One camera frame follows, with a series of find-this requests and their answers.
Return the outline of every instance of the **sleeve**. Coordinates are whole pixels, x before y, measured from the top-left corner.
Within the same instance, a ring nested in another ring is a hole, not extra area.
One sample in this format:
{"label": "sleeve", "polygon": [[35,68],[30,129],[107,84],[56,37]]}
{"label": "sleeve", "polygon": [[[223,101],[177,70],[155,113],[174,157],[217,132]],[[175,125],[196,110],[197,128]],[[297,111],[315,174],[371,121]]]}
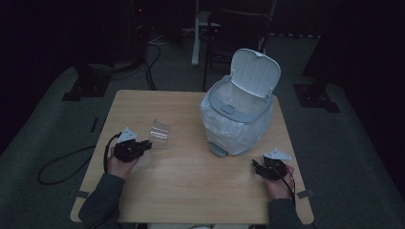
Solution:
{"label": "sleeve", "polygon": [[124,179],[113,175],[105,174],[101,177],[78,214],[85,228],[121,228],[117,221],[124,183]]}
{"label": "sleeve", "polygon": [[292,201],[288,198],[275,199],[267,205],[270,229],[303,229]]}

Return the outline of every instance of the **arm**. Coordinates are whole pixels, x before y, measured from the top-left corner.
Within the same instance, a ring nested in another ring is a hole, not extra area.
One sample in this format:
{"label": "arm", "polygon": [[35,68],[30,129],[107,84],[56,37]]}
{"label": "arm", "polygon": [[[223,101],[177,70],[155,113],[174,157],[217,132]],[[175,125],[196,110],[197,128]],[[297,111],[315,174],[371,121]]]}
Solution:
{"label": "arm", "polygon": [[119,199],[125,180],[138,160],[137,158],[124,163],[114,156],[110,157],[107,174],[101,177],[96,189],[83,203],[78,214],[85,228],[121,228],[117,223]]}
{"label": "arm", "polygon": [[119,198],[125,180],[121,177],[105,174],[96,189],[89,195],[78,214],[85,228],[108,226],[120,228]]}
{"label": "arm", "polygon": [[[287,166],[288,173],[284,180],[292,190],[294,180],[292,173],[294,168]],[[281,180],[265,179],[266,187],[271,198],[271,202],[267,205],[268,217],[270,219],[270,229],[302,229],[303,223],[297,216],[295,207],[291,201],[291,192],[286,184]]]}

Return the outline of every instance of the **human hand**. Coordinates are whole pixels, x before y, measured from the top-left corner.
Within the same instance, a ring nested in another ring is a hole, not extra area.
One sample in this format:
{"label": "human hand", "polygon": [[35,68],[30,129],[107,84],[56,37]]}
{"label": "human hand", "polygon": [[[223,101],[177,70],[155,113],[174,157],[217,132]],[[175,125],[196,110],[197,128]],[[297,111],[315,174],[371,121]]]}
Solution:
{"label": "human hand", "polygon": [[114,156],[114,147],[111,148],[111,157],[107,162],[107,174],[121,177],[124,180],[130,176],[132,168],[138,163],[139,158],[136,158],[130,162],[122,162]]}
{"label": "human hand", "polygon": [[[294,172],[294,168],[289,165],[286,165],[288,173],[284,177],[284,180],[288,184],[290,190],[293,189],[294,180],[292,178],[292,173]],[[291,198],[291,192],[286,184],[281,180],[268,180],[264,178],[266,182],[266,187],[271,199],[275,200],[277,198]]]}

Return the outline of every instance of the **black cable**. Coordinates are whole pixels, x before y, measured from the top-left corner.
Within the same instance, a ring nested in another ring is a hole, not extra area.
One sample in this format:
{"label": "black cable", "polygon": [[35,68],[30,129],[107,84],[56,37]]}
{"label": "black cable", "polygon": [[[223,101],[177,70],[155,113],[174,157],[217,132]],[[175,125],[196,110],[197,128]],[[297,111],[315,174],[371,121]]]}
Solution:
{"label": "black cable", "polygon": [[66,157],[68,157],[68,156],[75,155],[75,154],[80,153],[80,152],[82,152],[82,151],[94,149],[95,147],[96,147],[96,146],[88,146],[88,147],[79,149],[79,150],[77,150],[77,151],[74,151],[74,152],[72,152],[72,153],[66,154],[65,156],[61,156],[61,157],[55,158],[55,159],[53,159],[53,160],[47,162],[44,166],[42,166],[42,168],[41,168],[41,169],[39,170],[39,172],[38,172],[38,175],[37,175],[37,180],[38,180],[38,182],[39,182],[40,184],[43,184],[43,185],[55,185],[55,184],[58,184],[58,183],[65,182],[66,180],[72,178],[74,175],[76,175],[76,174],[90,161],[90,159],[92,158],[93,155],[89,156],[89,157],[84,161],[84,163],[83,163],[74,173],[72,173],[71,175],[69,175],[69,176],[67,176],[67,177],[65,177],[65,178],[63,178],[63,179],[60,179],[60,180],[57,180],[57,181],[53,181],[53,182],[46,182],[46,181],[43,181],[43,180],[42,180],[41,176],[42,176],[42,173],[44,172],[44,170],[45,170],[48,166],[50,166],[51,164],[54,164],[55,162],[57,162],[57,161],[59,161],[59,160],[61,160],[61,159],[64,159],[64,158],[66,158]]}
{"label": "black cable", "polygon": [[114,138],[118,138],[121,135],[121,133],[114,135],[113,137],[110,138],[108,141],[107,145],[105,146],[104,150],[104,158],[103,158],[103,167],[104,167],[104,174],[107,174],[107,160],[108,160],[108,151],[110,150],[110,144],[114,140]]}
{"label": "black cable", "polygon": [[296,207],[296,203],[295,203],[295,179],[294,179],[294,177],[292,176],[292,173],[290,173],[289,170],[287,170],[287,172],[291,175],[292,182],[294,183],[294,186],[293,186],[293,188],[292,188],[293,191],[291,190],[291,188],[289,187],[289,185],[287,184],[287,182],[286,182],[286,180],[283,178],[283,176],[282,176],[276,169],[274,169],[274,171],[280,176],[280,179],[284,182],[284,184],[286,184],[286,186],[287,186],[289,192],[291,193],[292,204],[294,205],[294,207]]}
{"label": "black cable", "polygon": [[150,68],[152,69],[152,67],[153,67],[153,65],[156,63],[156,61],[159,59],[159,57],[160,57],[160,48],[159,48],[159,46],[157,46],[157,45],[153,45],[153,44],[147,44],[148,46],[152,46],[152,47],[154,47],[154,48],[156,48],[157,50],[158,50],[158,55],[155,57],[155,60],[154,61],[152,61],[152,64],[150,65]]}
{"label": "black cable", "polygon": [[155,91],[156,87],[155,87],[155,83],[153,81],[152,78],[152,72],[151,72],[151,68],[149,67],[148,63],[145,61],[144,62],[145,67],[146,67],[146,72],[145,72],[145,77],[146,77],[146,81],[148,82],[148,86],[149,86],[149,90],[150,91]]}

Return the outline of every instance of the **office chair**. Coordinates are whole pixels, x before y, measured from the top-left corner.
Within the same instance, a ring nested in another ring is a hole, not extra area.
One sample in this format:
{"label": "office chair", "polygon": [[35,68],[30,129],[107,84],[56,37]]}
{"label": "office chair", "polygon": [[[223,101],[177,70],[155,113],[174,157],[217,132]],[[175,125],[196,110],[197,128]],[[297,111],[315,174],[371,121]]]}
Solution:
{"label": "office chair", "polygon": [[270,33],[267,14],[234,10],[213,10],[208,16],[208,43],[202,90],[205,92],[208,64],[230,63],[235,51],[250,49],[263,53]]}

